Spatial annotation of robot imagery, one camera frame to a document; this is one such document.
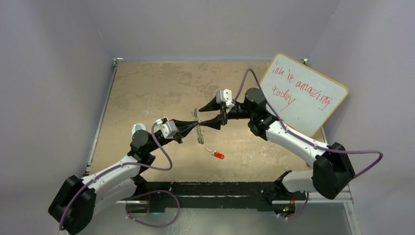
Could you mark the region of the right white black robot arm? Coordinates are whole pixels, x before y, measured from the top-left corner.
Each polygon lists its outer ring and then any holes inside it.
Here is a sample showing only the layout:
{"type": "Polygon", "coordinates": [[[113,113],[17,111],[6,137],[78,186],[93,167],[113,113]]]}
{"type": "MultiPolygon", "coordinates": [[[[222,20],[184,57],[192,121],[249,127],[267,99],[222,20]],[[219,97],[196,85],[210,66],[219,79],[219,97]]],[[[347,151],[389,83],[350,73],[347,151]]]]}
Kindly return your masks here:
{"type": "Polygon", "coordinates": [[[278,177],[275,185],[278,198],[287,199],[294,192],[309,191],[332,200],[354,178],[354,169],[341,144],[328,145],[284,128],[280,119],[267,110],[267,100],[258,88],[248,89],[242,103],[232,102],[231,98],[231,90],[219,90],[199,109],[199,112],[218,111],[219,114],[200,124],[219,130],[229,119],[247,118],[255,136],[284,147],[311,167],[308,171],[288,170],[278,177]]]}

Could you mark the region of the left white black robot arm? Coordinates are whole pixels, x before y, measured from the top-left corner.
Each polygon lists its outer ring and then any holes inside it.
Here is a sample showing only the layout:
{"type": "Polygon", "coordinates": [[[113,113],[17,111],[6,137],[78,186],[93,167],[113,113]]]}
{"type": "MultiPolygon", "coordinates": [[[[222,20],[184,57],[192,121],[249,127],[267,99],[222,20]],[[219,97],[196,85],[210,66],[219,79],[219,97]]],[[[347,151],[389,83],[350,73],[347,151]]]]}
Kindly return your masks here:
{"type": "Polygon", "coordinates": [[[78,178],[68,177],[48,208],[48,213],[59,223],[60,231],[75,235],[91,221],[95,212],[118,200],[131,197],[140,200],[146,194],[145,185],[134,178],[147,169],[169,171],[172,160],[167,156],[168,167],[156,167],[152,152],[172,141],[182,143],[198,121],[180,121],[161,118],[150,128],[142,123],[132,127],[132,141],[126,156],[95,174],[78,178]]]}

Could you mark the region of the silver disc with keyrings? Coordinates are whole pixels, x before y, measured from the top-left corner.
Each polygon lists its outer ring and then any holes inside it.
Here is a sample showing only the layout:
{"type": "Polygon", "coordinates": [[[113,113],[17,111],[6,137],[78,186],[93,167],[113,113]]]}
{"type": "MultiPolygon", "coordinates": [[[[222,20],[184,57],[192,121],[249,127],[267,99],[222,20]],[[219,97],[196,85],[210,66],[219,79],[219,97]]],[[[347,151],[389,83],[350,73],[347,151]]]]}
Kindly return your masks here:
{"type": "MultiPolygon", "coordinates": [[[[195,108],[193,110],[193,112],[192,112],[192,118],[193,118],[194,121],[197,121],[197,122],[200,121],[200,119],[199,119],[199,112],[198,112],[198,109],[197,108],[195,108]]],[[[196,136],[197,136],[197,142],[199,144],[204,144],[205,143],[204,142],[204,131],[201,129],[200,125],[197,125],[194,129],[195,129],[196,136]]]]}

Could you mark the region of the keys with red green tags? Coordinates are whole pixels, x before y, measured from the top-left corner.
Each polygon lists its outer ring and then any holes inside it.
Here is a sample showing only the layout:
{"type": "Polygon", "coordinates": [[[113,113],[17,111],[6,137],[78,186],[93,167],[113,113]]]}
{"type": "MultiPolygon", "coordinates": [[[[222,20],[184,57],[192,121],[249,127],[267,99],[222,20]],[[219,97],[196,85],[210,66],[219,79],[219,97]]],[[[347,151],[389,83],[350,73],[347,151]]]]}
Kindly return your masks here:
{"type": "Polygon", "coordinates": [[[216,151],[216,150],[210,150],[208,148],[206,148],[206,151],[208,151],[212,156],[219,158],[219,159],[224,159],[225,155],[216,151]]]}

